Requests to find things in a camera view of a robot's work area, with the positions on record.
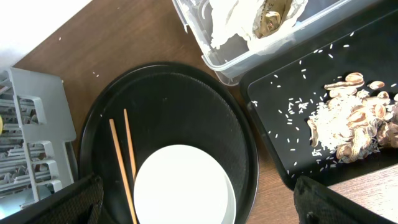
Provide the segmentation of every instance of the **clear plastic container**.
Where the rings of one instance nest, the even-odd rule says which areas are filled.
[[[264,49],[249,50],[246,41],[234,35],[220,49],[211,47],[212,8],[208,0],[172,0],[186,32],[191,27],[207,66],[225,85],[237,85],[250,69],[321,31],[382,0],[308,0],[296,25],[285,36],[269,42]]]

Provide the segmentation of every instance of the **black rectangular tray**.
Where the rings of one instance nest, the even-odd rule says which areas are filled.
[[[398,1],[382,1],[344,20],[286,54],[256,67],[241,80],[239,88],[249,113],[288,188],[294,189],[300,175],[329,186],[398,163],[396,149],[383,149],[364,160],[339,163],[335,168],[330,168],[330,164],[334,164],[332,160],[325,160],[336,157],[328,149],[323,150],[318,145],[316,149],[322,149],[322,156],[312,156],[306,120],[316,110],[320,96],[324,102],[329,100],[328,96],[323,97],[327,93],[324,84],[342,80],[351,72],[362,73],[366,84],[383,81],[386,86],[382,90],[392,97],[398,93],[398,85],[391,87],[398,83]],[[366,86],[360,89],[373,92]],[[295,103],[299,98],[309,102],[302,114]],[[293,115],[288,113],[289,102],[294,104]],[[287,124],[286,114],[293,120],[292,125]],[[326,164],[328,168],[320,171]]]

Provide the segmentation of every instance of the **stacked white plate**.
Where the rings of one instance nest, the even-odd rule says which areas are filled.
[[[210,155],[195,147],[159,149],[141,166],[134,185],[141,224],[233,224],[234,190]]]

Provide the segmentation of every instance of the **table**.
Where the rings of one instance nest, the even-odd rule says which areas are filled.
[[[91,104],[118,75],[143,63],[177,61],[216,78],[200,56],[192,32],[185,33],[171,0],[93,0],[16,67],[63,79],[79,138]],[[244,109],[238,88],[229,90]],[[293,192],[283,184],[258,132],[251,126],[259,151],[260,176],[248,223],[298,223]],[[78,155],[78,141],[74,148]],[[397,176],[398,166],[394,166],[331,189],[398,222]]]

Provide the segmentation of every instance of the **pair of chopsticks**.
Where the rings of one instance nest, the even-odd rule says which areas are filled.
[[[126,109],[124,109],[124,122],[126,124],[127,144],[129,146],[129,155],[130,155],[130,163],[131,163],[131,170],[132,170],[132,180],[135,183],[136,182],[136,162],[134,160],[134,153],[132,150],[130,125],[129,125],[129,119],[127,117]],[[133,204],[132,198],[131,198],[129,183],[127,182],[126,170],[124,169],[123,158],[122,158],[122,154],[120,151],[119,139],[118,139],[118,135],[116,134],[116,128],[114,126],[113,119],[109,120],[109,124],[111,125],[113,143],[114,143],[114,147],[116,148],[116,155],[118,156],[120,172],[122,173],[124,190],[126,191],[127,202],[129,203],[132,222],[133,222],[133,224],[137,224],[137,217],[136,217],[136,213],[134,211],[134,204]]]

